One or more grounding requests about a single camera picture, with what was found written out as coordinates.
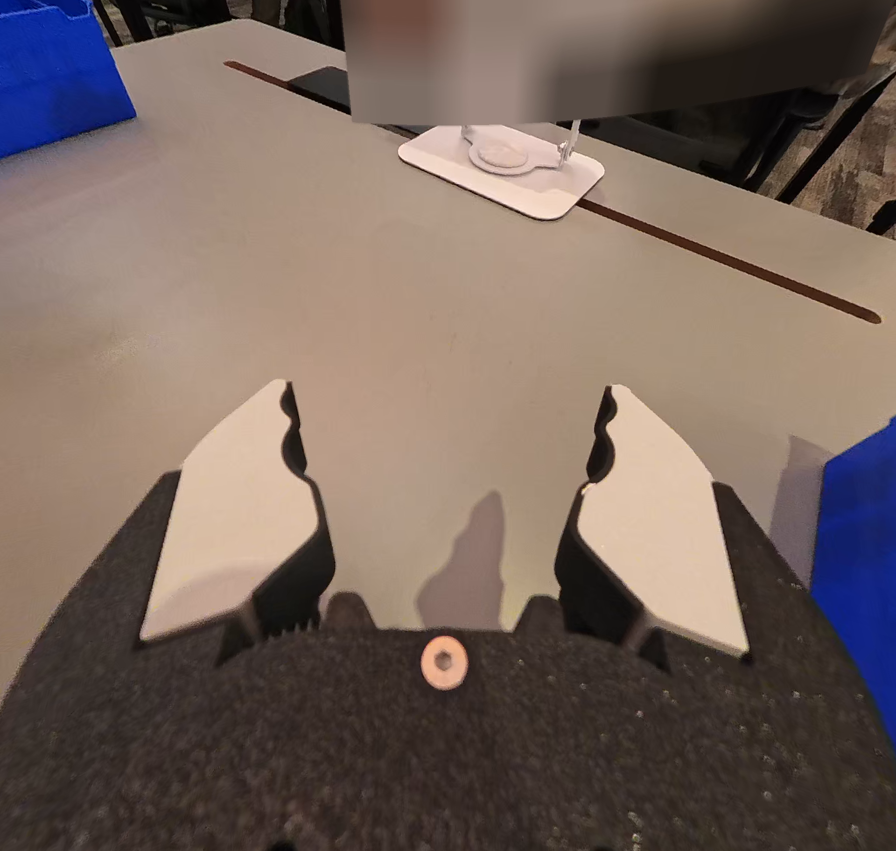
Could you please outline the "black backpack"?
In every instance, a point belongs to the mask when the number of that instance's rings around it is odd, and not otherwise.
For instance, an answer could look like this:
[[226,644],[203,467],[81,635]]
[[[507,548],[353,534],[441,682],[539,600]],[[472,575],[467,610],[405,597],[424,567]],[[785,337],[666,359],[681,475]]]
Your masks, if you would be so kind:
[[286,32],[330,45],[330,26],[325,0],[287,0],[283,13]]

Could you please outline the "white document holder stand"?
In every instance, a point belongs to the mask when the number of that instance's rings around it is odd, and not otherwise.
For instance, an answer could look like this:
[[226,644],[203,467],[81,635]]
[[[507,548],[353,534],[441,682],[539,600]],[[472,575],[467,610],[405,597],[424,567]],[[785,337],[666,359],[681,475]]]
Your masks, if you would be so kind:
[[603,165],[576,152],[581,121],[551,142],[509,126],[437,126],[399,146],[406,165],[540,221],[563,218],[599,184]]

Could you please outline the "black mesh office chair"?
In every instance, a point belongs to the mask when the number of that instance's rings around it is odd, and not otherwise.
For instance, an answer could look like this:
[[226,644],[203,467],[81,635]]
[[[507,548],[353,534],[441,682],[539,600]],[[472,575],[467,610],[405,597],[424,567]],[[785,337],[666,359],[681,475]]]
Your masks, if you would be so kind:
[[618,148],[733,185],[767,177],[794,135],[823,121],[841,94],[800,88],[640,115],[583,119],[581,132]]

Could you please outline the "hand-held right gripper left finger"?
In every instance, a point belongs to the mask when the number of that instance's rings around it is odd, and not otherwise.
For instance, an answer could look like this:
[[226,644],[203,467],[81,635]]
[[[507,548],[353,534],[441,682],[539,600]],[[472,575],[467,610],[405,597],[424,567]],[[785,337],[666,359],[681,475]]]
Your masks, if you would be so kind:
[[293,384],[275,379],[183,461],[139,641],[219,624],[249,645],[316,630],[335,570]]

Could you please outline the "blue plastic bin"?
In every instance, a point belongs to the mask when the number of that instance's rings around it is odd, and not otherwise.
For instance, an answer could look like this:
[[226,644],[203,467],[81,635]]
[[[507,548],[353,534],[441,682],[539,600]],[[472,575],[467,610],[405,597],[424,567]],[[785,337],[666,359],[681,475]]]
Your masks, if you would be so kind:
[[895,740],[895,419],[823,469],[811,595]]
[[1,157],[136,117],[90,0],[1,0]]

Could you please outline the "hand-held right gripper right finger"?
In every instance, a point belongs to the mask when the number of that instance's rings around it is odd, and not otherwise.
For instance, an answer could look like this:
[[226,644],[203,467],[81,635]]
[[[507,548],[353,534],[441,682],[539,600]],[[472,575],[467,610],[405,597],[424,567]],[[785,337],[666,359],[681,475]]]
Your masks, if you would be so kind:
[[621,384],[593,432],[554,558],[567,628],[641,656],[663,634],[749,655],[711,472]]

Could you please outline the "black flat tablet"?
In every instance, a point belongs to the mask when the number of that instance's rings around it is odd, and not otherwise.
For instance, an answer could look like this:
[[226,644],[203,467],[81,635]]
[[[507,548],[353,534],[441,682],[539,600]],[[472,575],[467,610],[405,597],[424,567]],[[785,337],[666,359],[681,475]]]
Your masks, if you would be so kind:
[[327,65],[287,81],[287,87],[303,98],[351,114],[349,76],[344,69]]

